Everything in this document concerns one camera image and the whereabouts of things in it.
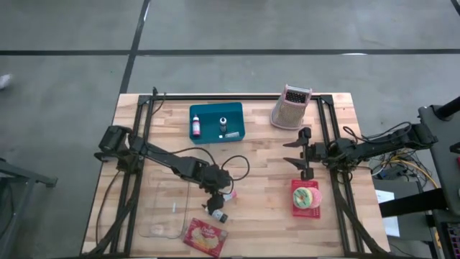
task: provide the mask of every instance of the small bottle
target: small bottle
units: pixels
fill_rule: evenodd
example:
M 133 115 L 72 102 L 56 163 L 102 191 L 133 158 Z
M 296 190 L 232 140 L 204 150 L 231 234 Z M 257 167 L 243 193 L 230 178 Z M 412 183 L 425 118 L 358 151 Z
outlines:
M 225 117 L 222 117 L 219 122 L 221 123 L 221 132 L 225 133 L 227 131 L 227 119 Z
M 230 194 L 224 194 L 222 197 L 224 198 L 224 201 L 229 201 L 236 197 L 236 191 L 232 191 Z
M 229 216 L 223 213 L 220 209 L 214 209 L 212 212 L 210 212 L 206 205 L 201 204 L 201 206 L 204 208 L 206 212 L 208 212 L 209 215 L 211 215 L 211 217 L 217 219 L 221 223 L 225 223 L 225 221 L 227 221 L 227 219 L 229 218 Z
M 194 116 L 193 122 L 192 122 L 192 135 L 194 137 L 200 137 L 201 131 L 200 131 L 200 119 L 198 116 Z

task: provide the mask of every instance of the gray concrete floor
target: gray concrete floor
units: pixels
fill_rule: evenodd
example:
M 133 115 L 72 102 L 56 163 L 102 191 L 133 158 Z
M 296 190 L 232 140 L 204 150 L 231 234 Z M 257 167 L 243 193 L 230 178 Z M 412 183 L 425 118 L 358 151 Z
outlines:
M 128 50 L 142 0 L 0 0 L 0 50 Z M 139 49 L 460 48 L 449 0 L 152 0 Z M 0 56 L 0 157 L 59 178 L 38 186 L 15 255 L 81 248 L 126 56 Z M 460 93 L 460 55 L 138 57 L 129 93 L 279 92 L 285 83 L 352 92 L 362 132 L 417 122 L 417 108 Z M 433 170 L 428 152 L 420 154 Z M 413 255 L 420 242 L 393 240 Z

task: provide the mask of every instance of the teal plastic bin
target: teal plastic bin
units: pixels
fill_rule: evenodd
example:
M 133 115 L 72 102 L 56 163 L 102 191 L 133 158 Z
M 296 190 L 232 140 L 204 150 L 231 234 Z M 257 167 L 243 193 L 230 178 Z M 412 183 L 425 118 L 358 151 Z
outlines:
M 200 137 L 192 135 L 192 123 L 195 114 L 200 119 Z M 219 120 L 227 119 L 227 131 L 221 132 Z M 243 105 L 240 102 L 224 104 L 197 104 L 190 106 L 189 137 L 195 144 L 241 141 L 244 131 Z M 238 137 L 225 137 L 225 134 L 239 132 Z

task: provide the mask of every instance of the pink cheese grater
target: pink cheese grater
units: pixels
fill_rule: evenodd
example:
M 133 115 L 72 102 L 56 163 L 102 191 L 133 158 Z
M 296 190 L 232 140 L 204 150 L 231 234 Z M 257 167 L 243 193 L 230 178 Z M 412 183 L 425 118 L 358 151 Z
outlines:
M 303 89 L 286 85 L 275 108 L 272 110 L 270 122 L 274 126 L 285 130 L 300 129 L 311 93 L 311 88 Z

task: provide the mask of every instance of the wooden table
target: wooden table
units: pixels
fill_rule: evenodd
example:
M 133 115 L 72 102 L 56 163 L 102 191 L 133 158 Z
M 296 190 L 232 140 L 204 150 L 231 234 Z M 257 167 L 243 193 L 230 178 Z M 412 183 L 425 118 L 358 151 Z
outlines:
M 132 127 L 137 99 L 138 94 L 120 96 L 114 124 Z M 359 125 L 351 94 L 333 94 L 333 100 L 341 135 L 347 136 L 342 130 L 343 126 L 352 128 L 359 135 Z M 193 143 L 188 137 L 190 105 L 216 102 L 166 101 L 161 110 L 153 116 L 149 141 L 168 151 L 192 147 Z M 319 163 L 311 164 L 315 168 L 315 180 L 319 182 L 319 189 L 323 194 L 321 218 L 293 217 L 290 181 L 293 178 L 300 178 L 300 173 L 282 158 L 298 157 L 300 148 L 283 147 L 282 144 L 294 141 L 297 138 L 297 131 L 278 129 L 270 124 L 269 115 L 275 104 L 274 101 L 241 102 L 244 109 L 245 138 L 241 142 L 201 145 L 213 154 L 218 164 L 222 164 L 232 155 L 245 155 L 251 163 L 249 176 L 243 181 L 236 182 L 235 190 L 238 197 L 225 204 L 223 211 L 229 216 L 227 223 L 219 223 L 204 212 L 201 204 L 206 202 L 208 194 L 198 189 L 197 185 L 190 184 L 188 194 L 187 182 L 173 175 L 169 169 L 148 161 L 144 167 L 131 256 L 206 255 L 185 245 L 180 238 L 158 237 L 158 235 L 174 237 L 180 234 L 187 194 L 189 198 L 185 226 L 188 226 L 191 219 L 195 217 L 229 232 L 221 256 L 343 255 L 328 171 Z M 330 118 L 327 115 L 326 118 L 330 124 Z M 311 127 L 310 142 L 323 141 L 318 107 L 315 102 L 311 102 L 307 107 L 304 126 Z M 192 155 L 208 160 L 206 154 L 200 150 L 180 155 Z M 236 159 L 227 164 L 226 169 L 236 178 L 245 173 L 246 165 L 243 160 Z M 95 246 L 96 217 L 104 192 L 115 173 L 115 163 L 103 165 L 83 252 L 88 252 Z M 390 250 L 369 171 L 360 169 L 353 174 L 351 185 L 359 219 L 379 245 Z M 119 176 L 103 208 L 99 238 L 114 221 L 121 182 L 122 177 Z M 350 242 L 354 247 L 349 222 L 347 222 L 347 229 Z M 121 235 L 120 239 L 120 243 L 123 244 L 124 235 Z

